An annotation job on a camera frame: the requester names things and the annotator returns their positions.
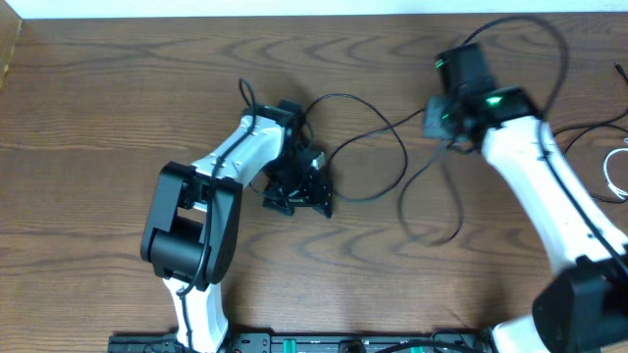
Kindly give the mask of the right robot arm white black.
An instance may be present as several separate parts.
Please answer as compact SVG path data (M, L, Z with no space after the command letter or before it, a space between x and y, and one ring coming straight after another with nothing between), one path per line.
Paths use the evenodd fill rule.
M469 142L506 181L535 227L552 282L530 314L494 326L496 352L597 352L627 338L627 236L602 212L525 89L500 88L482 49L440 53L443 94L425 134Z

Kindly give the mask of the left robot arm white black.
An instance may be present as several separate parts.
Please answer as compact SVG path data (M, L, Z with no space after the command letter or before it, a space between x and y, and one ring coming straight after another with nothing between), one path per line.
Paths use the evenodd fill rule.
M140 257L170 291L178 352L216 352L229 322L221 282L236 252L243 190L260 173L263 205L286 216L298 207L333 214L325 154L302 129L298 103L249 103L236 130L205 157L160 171L140 242Z

